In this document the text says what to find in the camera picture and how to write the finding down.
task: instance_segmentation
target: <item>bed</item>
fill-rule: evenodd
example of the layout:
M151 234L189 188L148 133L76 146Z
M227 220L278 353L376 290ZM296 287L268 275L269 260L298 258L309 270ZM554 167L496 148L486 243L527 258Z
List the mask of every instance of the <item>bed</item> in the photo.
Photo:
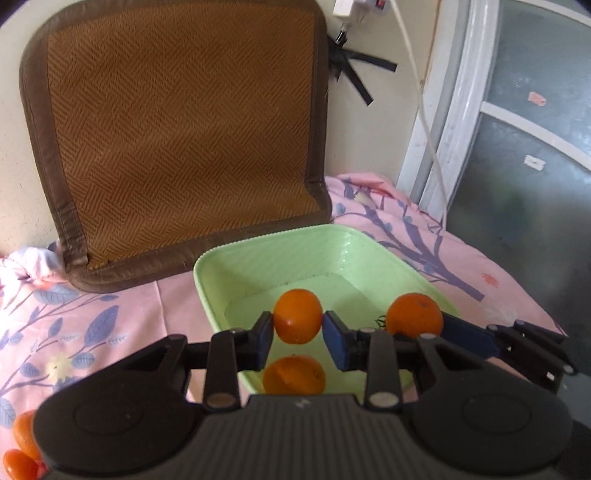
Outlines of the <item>bed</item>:
M389 181L351 174L326 183L335 223L402 258L465 320L486 326L521 319L560 331L510 275L442 231ZM60 256L49 249L23 248L0 260L0 302L2 455L16 448L16 416L52 393L168 334L191 342L212 335L191 272L113 294L84 293L64 279ZM194 372L189 394L199 400L202 388L203 374Z

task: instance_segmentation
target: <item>white cable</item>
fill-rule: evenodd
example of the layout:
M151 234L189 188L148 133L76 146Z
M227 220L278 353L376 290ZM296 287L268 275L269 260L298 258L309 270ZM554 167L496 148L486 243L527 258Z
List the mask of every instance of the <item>white cable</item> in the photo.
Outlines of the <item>white cable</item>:
M413 46L410 42L410 36L408 35L408 31L406 25L404 24L404 20L402 18L402 12L400 11L400 7L398 6L397 0L390 0L390 4L392 5L392 9L394 10L394 14L396 15L396 20L398 21L398 25L400 26L400 30L402 32L402 39L404 40L404 46L407 49L408 59L410 61L410 65L413 71L413 76L415 80L415 87L417 89L418 95L418 117L421 119L421 123L423 125L423 129L425 130L425 135L427 137L427 149L431 157L433 158L433 167L437 172L441 196L443 197L443 215L441 217L441 225L443 229L446 229L447 226L447 193L445 191L445 184L443 182L443 171L441 169L441 164L439 163L439 158L437 157L437 152L435 151L435 147L433 146L433 142L431 140L431 129L427 123L427 115L425 114L425 104L423 102L423 90L421 88L421 80L418 76L417 70L417 61L415 59L413 53Z

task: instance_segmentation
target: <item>power plug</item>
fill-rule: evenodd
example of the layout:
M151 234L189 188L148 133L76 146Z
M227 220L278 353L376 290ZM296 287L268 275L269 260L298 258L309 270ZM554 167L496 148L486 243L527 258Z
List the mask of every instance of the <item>power plug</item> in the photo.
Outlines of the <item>power plug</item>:
M371 11L383 12L387 5L387 0L336 0L333 17L345 25L352 25Z

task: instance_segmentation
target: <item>orange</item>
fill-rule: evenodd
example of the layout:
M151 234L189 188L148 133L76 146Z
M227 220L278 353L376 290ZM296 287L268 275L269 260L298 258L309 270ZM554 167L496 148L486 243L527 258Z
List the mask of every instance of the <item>orange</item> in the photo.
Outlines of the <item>orange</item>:
M421 333L441 335L443 314L437 303L422 293L401 295L386 312L386 330L416 338Z
M320 395L326 388L326 374L314 358L290 355L265 368L262 384L271 395Z
M37 444L33 439L33 417L35 411L27 411L21 413L14 421L12 427L12 434L14 439L17 441L18 447L29 457L36 462L41 461L41 454L37 448Z
M20 450L4 453L4 468L12 480L37 480L39 467L35 460Z
M308 343L322 327L322 305L310 290L286 291L273 309L273 325L285 343Z

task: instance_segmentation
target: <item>green plastic basket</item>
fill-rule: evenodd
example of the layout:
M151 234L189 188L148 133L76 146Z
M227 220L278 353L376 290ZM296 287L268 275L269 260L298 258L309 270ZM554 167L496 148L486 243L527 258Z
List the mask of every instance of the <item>green plastic basket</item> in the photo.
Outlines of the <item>green plastic basket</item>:
M213 248L195 264L194 277L215 332L251 328L292 288L314 292L323 309L334 310L351 329L377 327L376 319L409 292L429 295L443 311L456 314L451 302L404 261L342 225L300 228ZM322 364L326 393L362 398L365 374L337 370L321 332L305 345L288 345L275 335L267 364L292 353L311 355ZM251 392L263 392L262 373L246 372L242 379ZM404 375L403 384L410 382L410 375Z

